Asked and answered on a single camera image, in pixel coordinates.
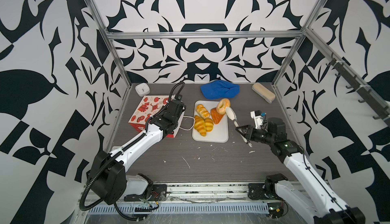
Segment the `white red paper bag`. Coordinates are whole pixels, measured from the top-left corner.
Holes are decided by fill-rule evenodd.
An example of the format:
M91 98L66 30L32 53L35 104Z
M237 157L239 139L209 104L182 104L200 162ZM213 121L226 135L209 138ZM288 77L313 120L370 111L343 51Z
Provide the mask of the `white red paper bag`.
M147 119L159 112L168 103L168 97L168 95L144 96L131 116L129 124L137 132L142 132L145 129Z

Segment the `pale yellow fake bun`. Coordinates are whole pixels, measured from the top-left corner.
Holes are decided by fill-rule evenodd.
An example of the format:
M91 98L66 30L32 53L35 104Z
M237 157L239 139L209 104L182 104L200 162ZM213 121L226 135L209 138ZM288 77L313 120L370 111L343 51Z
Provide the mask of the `pale yellow fake bun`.
M226 108L231 106L231 102L229 99L222 99L219 101L218 105L216 106L216 112L220 115L226 114Z

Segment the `yellow fake croissant large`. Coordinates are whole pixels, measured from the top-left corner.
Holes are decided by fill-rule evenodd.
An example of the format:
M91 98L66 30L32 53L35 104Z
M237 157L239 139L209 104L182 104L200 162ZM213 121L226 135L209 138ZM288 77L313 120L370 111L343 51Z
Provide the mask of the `yellow fake croissant large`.
M207 130L206 130L205 120L198 115L194 116L194 119L195 119L194 129L198 133L200 133L202 137L206 137Z

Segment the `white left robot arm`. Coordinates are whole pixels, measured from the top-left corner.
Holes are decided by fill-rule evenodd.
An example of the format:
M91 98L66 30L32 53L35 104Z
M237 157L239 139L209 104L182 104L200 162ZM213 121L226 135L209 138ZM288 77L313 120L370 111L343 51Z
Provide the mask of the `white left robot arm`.
M150 147L179 127L179 119L185 109L182 101L169 101L160 112L147 120L145 129L126 144L109 153L100 151L93 160L79 202L80 209L89 210L101 202L112 205L118 201L128 185L128 169Z

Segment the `orange fake baguette bread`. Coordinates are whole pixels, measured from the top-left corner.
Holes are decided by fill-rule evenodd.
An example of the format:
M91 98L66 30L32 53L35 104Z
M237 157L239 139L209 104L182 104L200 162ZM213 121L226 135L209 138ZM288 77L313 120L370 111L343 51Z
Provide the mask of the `orange fake baguette bread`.
M219 114L217 112L216 108L211 109L210 115L211 115L211 118L212 118L214 124L219 124L220 121L222 120L222 118L224 117L224 115Z

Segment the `small yellow fake bread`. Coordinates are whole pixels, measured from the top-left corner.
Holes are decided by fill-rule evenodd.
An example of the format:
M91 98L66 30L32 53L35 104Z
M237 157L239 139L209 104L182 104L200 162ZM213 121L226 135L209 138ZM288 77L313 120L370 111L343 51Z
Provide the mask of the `small yellow fake bread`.
M205 121L206 132L211 132L214 128L214 122L212 118L206 118L204 119L204 121Z

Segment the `yellow fake croissant bread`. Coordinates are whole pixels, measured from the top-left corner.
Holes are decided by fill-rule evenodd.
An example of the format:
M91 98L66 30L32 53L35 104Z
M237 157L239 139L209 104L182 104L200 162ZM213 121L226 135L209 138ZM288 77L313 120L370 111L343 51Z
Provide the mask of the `yellow fake croissant bread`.
M206 118L209 118L210 117L210 113L209 111L204 107L204 105L202 104L198 104L196 106L196 112L198 113L198 115L203 118L203 119L206 119Z

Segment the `metal white-tipped tongs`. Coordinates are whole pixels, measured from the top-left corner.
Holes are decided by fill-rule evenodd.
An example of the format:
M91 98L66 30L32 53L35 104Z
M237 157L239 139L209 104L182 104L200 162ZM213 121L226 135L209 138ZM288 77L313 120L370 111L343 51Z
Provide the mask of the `metal white-tipped tongs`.
M235 112L233 111L233 109L231 107L226 107L225 109L225 114L227 115L227 117L233 122L233 124L235 125L236 128L238 128L240 125L237 121L237 116L235 114ZM243 141L249 146L249 147L252 147L252 144L250 143L250 141L248 139L246 139L242 134L241 134L241 131L238 130L238 133L240 134L241 138L243 139Z

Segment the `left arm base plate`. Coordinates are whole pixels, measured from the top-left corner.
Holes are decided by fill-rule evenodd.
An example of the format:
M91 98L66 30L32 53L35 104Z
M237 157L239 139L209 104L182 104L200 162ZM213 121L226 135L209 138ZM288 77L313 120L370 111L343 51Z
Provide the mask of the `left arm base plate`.
M145 192L141 195L126 195L124 197L125 202L141 202L142 200L147 201L161 201L166 198L167 194L166 184L154 184L153 186L147 187Z

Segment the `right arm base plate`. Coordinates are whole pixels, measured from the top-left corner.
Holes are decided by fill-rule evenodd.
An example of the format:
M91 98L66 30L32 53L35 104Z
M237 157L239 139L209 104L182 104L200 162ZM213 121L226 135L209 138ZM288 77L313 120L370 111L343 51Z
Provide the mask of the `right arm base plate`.
M250 183L248 184L248 197L251 200L282 200L276 194L274 183Z

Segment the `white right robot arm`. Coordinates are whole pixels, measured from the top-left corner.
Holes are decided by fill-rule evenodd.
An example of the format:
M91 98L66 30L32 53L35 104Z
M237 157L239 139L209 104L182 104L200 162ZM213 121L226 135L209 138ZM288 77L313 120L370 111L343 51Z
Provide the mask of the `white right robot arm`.
M282 174L267 176L267 192L286 201L308 224L364 224L366 218L357 207L350 207L320 177L307 159L304 149L288 139L285 123L280 118L270 118L267 129L260 126L237 126L236 131L247 143L258 142L270 146L300 182L308 196L296 190Z

